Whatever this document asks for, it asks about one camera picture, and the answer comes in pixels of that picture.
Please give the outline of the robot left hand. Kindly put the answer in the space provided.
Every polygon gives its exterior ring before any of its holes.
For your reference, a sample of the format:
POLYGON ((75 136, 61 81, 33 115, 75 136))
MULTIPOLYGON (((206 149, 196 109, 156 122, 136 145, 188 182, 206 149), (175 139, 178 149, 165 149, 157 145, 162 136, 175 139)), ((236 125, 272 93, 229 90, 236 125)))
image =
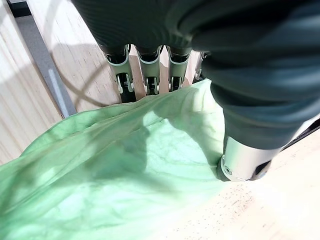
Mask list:
POLYGON ((224 114, 223 181, 253 181, 320 112, 317 0, 75 0, 104 52, 169 45, 203 52, 224 114))

